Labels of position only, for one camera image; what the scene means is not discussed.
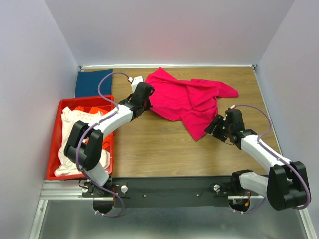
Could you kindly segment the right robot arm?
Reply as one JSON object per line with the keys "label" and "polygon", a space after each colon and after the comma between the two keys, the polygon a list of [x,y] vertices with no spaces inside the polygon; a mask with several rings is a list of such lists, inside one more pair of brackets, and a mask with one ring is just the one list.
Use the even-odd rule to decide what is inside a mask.
{"label": "right robot arm", "polygon": [[234,172],[227,189],[235,195],[255,192],[277,211],[307,208],[312,198],[305,165],[283,157],[262,141],[261,135],[246,129],[237,107],[229,107],[225,116],[217,115],[205,132],[221,142],[229,140],[254,158],[268,174],[261,176],[251,170]]}

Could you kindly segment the magenta t shirt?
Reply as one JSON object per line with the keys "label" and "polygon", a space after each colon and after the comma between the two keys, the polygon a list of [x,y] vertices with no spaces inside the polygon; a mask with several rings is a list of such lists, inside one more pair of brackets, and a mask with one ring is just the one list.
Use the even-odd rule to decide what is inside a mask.
{"label": "magenta t shirt", "polygon": [[154,87],[151,110],[170,121],[181,121],[195,141],[218,114],[218,98],[238,97],[238,91],[220,81],[178,80],[160,67],[146,77]]}

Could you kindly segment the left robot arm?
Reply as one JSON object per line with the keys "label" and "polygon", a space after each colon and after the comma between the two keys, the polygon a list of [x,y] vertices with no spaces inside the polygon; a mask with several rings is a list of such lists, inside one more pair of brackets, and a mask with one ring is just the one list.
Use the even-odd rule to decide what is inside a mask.
{"label": "left robot arm", "polygon": [[72,161],[79,172],[94,184],[98,196],[110,193],[109,174],[100,163],[103,140],[119,127],[133,121],[152,105],[149,97],[155,89],[148,83],[139,82],[132,94],[114,104],[114,108],[96,122],[77,121],[64,147],[64,156]]}

